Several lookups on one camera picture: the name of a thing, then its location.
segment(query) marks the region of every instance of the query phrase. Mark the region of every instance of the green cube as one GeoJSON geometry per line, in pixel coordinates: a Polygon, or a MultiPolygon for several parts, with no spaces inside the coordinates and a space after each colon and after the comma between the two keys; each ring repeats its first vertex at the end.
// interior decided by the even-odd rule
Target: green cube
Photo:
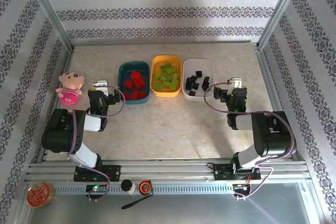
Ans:
{"type": "Polygon", "coordinates": [[[173,80],[177,80],[179,73],[173,74],[173,80]]]}
{"type": "Polygon", "coordinates": [[[173,80],[173,81],[172,81],[172,84],[170,85],[169,88],[170,88],[171,90],[176,90],[177,85],[178,85],[178,80],[173,80]]]}
{"type": "Polygon", "coordinates": [[[156,91],[162,91],[162,85],[161,85],[161,83],[156,83],[155,84],[155,89],[156,89],[156,91]]]}
{"type": "Polygon", "coordinates": [[[161,78],[161,74],[160,73],[157,73],[156,75],[155,75],[155,78],[156,78],[156,80],[160,80],[160,78],[161,78]]]}
{"type": "Polygon", "coordinates": [[[167,74],[177,73],[179,69],[177,67],[170,67],[166,69],[167,74]]]}
{"type": "Polygon", "coordinates": [[[162,73],[162,76],[166,77],[166,81],[171,81],[172,80],[172,77],[167,73],[162,73]]]}
{"type": "Polygon", "coordinates": [[[168,82],[168,81],[164,81],[163,82],[163,85],[165,86],[165,87],[167,87],[167,88],[170,88],[170,86],[171,86],[171,82],[168,82]]]}
{"type": "Polygon", "coordinates": [[[171,68],[171,67],[172,67],[172,65],[170,63],[160,66],[162,71],[164,71],[167,68],[171,68]]]}

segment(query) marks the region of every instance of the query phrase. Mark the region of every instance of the teal bowl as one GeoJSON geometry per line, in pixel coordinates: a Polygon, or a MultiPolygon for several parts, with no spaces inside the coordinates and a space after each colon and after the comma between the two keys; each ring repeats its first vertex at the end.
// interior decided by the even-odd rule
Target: teal bowl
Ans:
{"type": "Polygon", "coordinates": [[[140,91],[146,92],[147,96],[139,100],[127,100],[126,104],[146,103],[149,99],[149,92],[150,92],[150,68],[146,62],[132,61],[132,62],[126,62],[123,65],[121,65],[118,73],[118,86],[120,87],[121,92],[123,93],[128,92],[131,95],[133,90],[136,90],[136,88],[134,87],[132,90],[129,90],[124,86],[124,82],[126,80],[131,80],[131,73],[133,71],[139,72],[143,80],[145,81],[146,85],[140,91]]]}

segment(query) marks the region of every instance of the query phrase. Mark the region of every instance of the patterned wallpaper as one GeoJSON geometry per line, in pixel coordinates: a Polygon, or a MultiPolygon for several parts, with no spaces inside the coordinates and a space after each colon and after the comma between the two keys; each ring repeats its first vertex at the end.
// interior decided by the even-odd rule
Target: patterned wallpaper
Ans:
{"type": "Polygon", "coordinates": [[[335,3],[291,0],[264,48],[328,223],[336,223],[335,3]]]}
{"type": "Polygon", "coordinates": [[[50,0],[74,45],[252,40],[278,0],[50,0]]]}
{"type": "Polygon", "coordinates": [[[67,52],[37,0],[0,0],[0,223],[10,223],[67,52]]]}

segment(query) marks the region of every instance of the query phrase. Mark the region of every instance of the doll face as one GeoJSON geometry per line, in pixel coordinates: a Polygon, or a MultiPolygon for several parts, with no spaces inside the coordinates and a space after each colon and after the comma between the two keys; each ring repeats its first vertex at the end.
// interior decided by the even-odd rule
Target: doll face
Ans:
{"type": "Polygon", "coordinates": [[[84,85],[84,76],[75,72],[66,72],[58,77],[63,86],[70,89],[80,89],[84,85]]]}

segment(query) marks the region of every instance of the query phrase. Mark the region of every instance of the plush toy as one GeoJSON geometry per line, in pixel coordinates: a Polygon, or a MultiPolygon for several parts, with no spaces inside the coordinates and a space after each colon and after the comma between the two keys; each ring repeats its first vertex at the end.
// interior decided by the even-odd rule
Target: plush toy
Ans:
{"type": "Polygon", "coordinates": [[[82,94],[80,88],[84,85],[84,76],[74,72],[67,72],[58,77],[58,80],[63,85],[63,88],[56,89],[60,102],[65,105],[76,103],[78,95],[82,94]]]}

